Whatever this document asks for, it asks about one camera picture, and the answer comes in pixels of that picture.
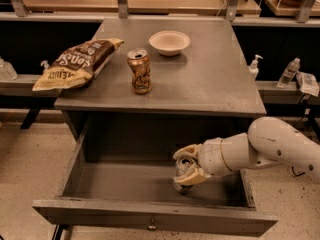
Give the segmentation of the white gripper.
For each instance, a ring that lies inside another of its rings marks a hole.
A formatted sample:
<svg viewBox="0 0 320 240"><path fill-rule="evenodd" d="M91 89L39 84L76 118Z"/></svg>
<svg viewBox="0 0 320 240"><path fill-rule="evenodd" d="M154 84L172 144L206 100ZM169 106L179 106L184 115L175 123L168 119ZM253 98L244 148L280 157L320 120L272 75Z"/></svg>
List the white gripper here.
<svg viewBox="0 0 320 240"><path fill-rule="evenodd" d="M174 177L177 184L191 186L205 182L213 176L225 176L232 173L226 165L222 153L222 138L215 138L201 144L191 144L177 150L174 160L182 157L198 159L198 166L191 166L187 170L179 170Z"/></svg>

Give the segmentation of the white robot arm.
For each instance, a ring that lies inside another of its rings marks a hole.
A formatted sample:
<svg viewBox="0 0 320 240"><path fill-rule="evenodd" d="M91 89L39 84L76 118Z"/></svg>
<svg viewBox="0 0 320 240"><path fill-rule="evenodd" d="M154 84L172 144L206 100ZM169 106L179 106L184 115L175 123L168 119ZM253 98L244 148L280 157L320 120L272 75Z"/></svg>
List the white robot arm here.
<svg viewBox="0 0 320 240"><path fill-rule="evenodd" d="M273 117L261 117L246 133L214 138L175 152L180 186L193 186L211 177L242 169L263 169L280 163L294 166L320 180L320 145L293 126Z"/></svg>

